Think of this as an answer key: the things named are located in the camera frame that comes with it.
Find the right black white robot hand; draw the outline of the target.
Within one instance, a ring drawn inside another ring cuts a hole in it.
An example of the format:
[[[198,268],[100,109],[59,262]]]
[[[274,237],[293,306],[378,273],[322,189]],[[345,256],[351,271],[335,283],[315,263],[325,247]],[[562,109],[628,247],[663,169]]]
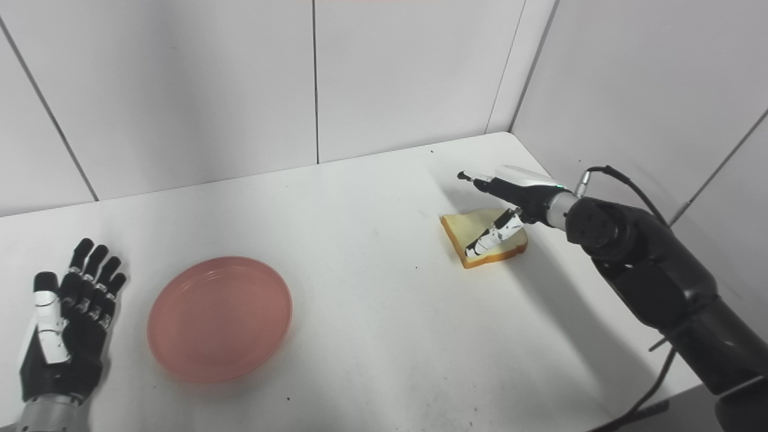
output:
[[[461,170],[457,178],[511,205],[464,248],[468,258],[485,256],[520,232],[524,224],[542,223],[564,232],[568,212],[579,200],[557,181],[512,165],[502,165],[493,177]]]

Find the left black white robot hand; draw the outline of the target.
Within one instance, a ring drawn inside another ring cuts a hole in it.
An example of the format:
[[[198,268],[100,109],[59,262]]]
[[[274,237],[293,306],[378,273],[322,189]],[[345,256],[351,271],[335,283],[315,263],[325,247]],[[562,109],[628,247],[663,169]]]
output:
[[[96,390],[103,355],[127,282],[121,260],[104,244],[83,238],[63,279],[54,272],[33,281],[36,325],[20,369],[22,400],[62,395],[77,404]]]

